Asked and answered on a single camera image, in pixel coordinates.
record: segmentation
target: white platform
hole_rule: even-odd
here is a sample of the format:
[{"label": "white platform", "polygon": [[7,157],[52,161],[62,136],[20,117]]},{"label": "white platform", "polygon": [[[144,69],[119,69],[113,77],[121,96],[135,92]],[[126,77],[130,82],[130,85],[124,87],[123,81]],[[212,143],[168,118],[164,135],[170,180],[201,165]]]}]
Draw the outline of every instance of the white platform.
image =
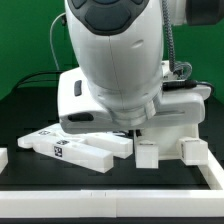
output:
[{"label": "white platform", "polygon": [[208,151],[213,190],[0,192],[0,218],[224,217],[224,173]]}]

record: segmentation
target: rectangular block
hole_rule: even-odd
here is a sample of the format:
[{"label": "rectangular block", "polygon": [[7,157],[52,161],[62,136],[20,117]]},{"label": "rectangular block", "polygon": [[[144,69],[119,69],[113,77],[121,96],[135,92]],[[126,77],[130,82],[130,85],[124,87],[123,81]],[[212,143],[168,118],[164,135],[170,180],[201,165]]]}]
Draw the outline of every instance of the rectangular block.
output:
[{"label": "rectangular block", "polygon": [[159,168],[159,147],[150,141],[140,141],[135,148],[137,168]]}]

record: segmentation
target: black marker label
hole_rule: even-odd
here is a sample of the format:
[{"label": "black marker label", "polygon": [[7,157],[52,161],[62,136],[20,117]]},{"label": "black marker label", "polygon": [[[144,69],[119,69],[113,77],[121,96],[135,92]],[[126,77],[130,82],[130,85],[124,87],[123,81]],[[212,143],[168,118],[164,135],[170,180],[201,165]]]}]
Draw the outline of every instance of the black marker label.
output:
[{"label": "black marker label", "polygon": [[63,151],[62,151],[62,148],[60,147],[54,146],[54,153],[55,153],[55,156],[57,157],[62,158],[63,156]]}]

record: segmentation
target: black surface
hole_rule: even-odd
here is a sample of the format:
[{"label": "black surface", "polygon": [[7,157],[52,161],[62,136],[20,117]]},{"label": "black surface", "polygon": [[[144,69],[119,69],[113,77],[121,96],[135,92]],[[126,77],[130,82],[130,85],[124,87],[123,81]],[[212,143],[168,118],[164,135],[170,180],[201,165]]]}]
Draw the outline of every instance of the black surface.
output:
[{"label": "black surface", "polygon": [[186,17],[190,26],[216,24],[224,17],[224,0],[187,0]]},{"label": "black surface", "polygon": [[74,16],[100,36],[123,33],[144,11],[150,0],[67,0]]},{"label": "black surface", "polygon": [[[214,98],[206,103],[201,138],[223,166],[224,106]],[[9,163],[0,175],[0,190],[81,189],[208,189],[197,167],[181,161],[162,161],[160,169],[136,169],[134,155],[115,159],[106,174],[25,150],[17,138],[58,122],[56,88],[21,88],[0,101],[0,147],[8,148]],[[224,223],[224,219],[82,219],[0,220],[0,223]]]}]

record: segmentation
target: black cable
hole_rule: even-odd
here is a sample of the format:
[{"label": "black cable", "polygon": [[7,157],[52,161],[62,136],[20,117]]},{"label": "black cable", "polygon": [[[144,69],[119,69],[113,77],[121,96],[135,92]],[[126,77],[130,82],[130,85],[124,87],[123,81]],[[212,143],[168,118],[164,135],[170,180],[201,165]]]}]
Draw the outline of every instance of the black cable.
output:
[{"label": "black cable", "polygon": [[173,91],[178,89],[192,89],[197,87],[198,85],[208,86],[211,89],[210,96],[214,93],[215,87],[208,82],[199,82],[196,80],[185,80],[185,81],[170,81],[163,83],[163,91]]},{"label": "black cable", "polygon": [[43,79],[43,80],[36,80],[36,81],[27,81],[27,82],[21,82],[19,86],[30,84],[30,83],[38,83],[38,82],[59,82],[59,80],[54,79]]},{"label": "black cable", "polygon": [[170,20],[170,11],[167,0],[162,0],[162,10],[163,10],[163,20],[167,40],[168,55],[169,55],[170,71],[175,74],[178,74],[180,79],[188,79],[192,73],[191,64],[188,62],[176,62],[172,24]]},{"label": "black cable", "polygon": [[63,72],[65,72],[65,71],[41,71],[41,72],[36,72],[36,73],[29,74],[29,75],[23,77],[22,79],[20,79],[16,83],[16,85],[12,88],[12,92],[15,91],[20,85],[23,85],[24,83],[27,83],[26,80],[28,80],[30,78],[33,78],[33,77],[36,77],[36,76],[41,76],[41,75],[60,75]]},{"label": "black cable", "polygon": [[215,92],[215,87],[209,82],[197,82],[197,85],[208,86],[211,89],[211,95]]}]

